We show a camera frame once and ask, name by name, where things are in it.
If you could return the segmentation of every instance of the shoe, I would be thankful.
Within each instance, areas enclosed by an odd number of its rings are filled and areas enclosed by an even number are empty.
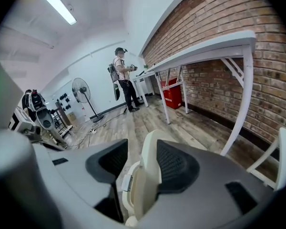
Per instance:
[[[139,108],[132,108],[132,109],[129,110],[129,112],[136,112],[138,110],[139,110]]]
[[[138,107],[138,106],[140,106],[140,105],[143,105],[144,103],[142,103],[142,102],[137,102],[137,103],[135,103],[134,105],[136,106],[136,107]]]

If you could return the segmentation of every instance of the fluorescent light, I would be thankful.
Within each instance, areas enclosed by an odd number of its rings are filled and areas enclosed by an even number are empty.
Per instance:
[[[52,7],[70,24],[73,25],[76,23],[76,19],[62,3],[61,0],[46,0]]]

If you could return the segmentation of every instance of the backpack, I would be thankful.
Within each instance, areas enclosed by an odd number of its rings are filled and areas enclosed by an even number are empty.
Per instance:
[[[109,67],[107,68],[107,70],[110,73],[112,83],[115,83],[116,81],[119,80],[119,75],[114,67],[114,60],[113,60],[113,63],[109,64]]]

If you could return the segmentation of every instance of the cable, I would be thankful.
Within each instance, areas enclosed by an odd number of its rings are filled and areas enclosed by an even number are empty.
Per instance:
[[[124,114],[126,114],[126,110],[127,110],[127,108],[125,108],[125,110],[123,111],[123,113],[121,113],[121,114],[119,114],[119,115],[117,115],[117,116],[115,116],[115,117],[113,117],[113,118],[111,118],[110,120],[108,120],[108,121],[106,121],[103,125],[101,125],[101,126],[99,126],[99,123],[95,123],[95,124],[93,124],[92,125],[92,130],[93,131],[96,131],[96,129],[98,129],[98,128],[101,128],[101,127],[106,127],[107,125],[107,123],[108,122],[110,122],[110,121],[112,121],[113,119],[115,119],[115,118],[117,118],[117,117],[119,117],[119,116],[121,116],[121,115],[124,115]],[[79,149],[80,148],[80,145],[81,145],[81,143],[84,141],[84,139],[89,135],[89,142],[88,142],[88,146],[90,145],[90,137],[91,137],[91,133],[92,133],[92,130],[89,132],[89,133],[86,133],[86,132],[71,132],[71,133],[84,133],[84,134],[86,134],[86,136],[84,137],[84,138],[82,138],[82,139],[76,139],[76,141],[81,141],[80,143],[78,143],[78,144],[76,144],[76,145],[71,145],[71,146],[69,146],[69,145],[67,145],[67,147],[73,147],[73,146],[78,146],[76,149]]]
[[[176,115],[177,115],[178,117],[183,117],[183,114],[180,113],[180,112],[176,112]]]
[[[96,129],[98,129],[98,128],[106,127],[106,124],[107,124],[108,122],[110,122],[110,121],[112,121],[113,119],[115,119],[115,118],[119,117],[120,115],[124,115],[124,114],[126,114],[126,110],[127,110],[127,108],[123,111],[123,113],[121,113],[121,114],[119,114],[119,115],[115,116],[114,118],[111,118],[110,120],[106,121],[102,126],[99,126],[99,127],[95,128],[95,129],[94,129],[94,131],[95,131]]]

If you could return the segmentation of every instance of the white chair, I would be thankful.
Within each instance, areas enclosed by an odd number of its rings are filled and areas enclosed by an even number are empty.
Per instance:
[[[133,164],[124,176],[122,202],[130,216],[126,226],[135,227],[138,220],[155,203],[157,188],[162,182],[157,162],[158,139],[176,142],[161,130],[150,132],[144,140],[141,160]]]
[[[273,182],[260,172],[256,170],[256,168],[261,165],[272,153],[273,151],[279,147],[280,149],[280,158],[279,158],[279,169],[277,174],[276,182]],[[265,184],[272,187],[274,190],[280,190],[286,186],[286,129],[281,127],[279,129],[278,137],[271,144],[271,146],[267,149],[267,151],[248,169],[248,172],[256,176],[257,178],[264,181]]]

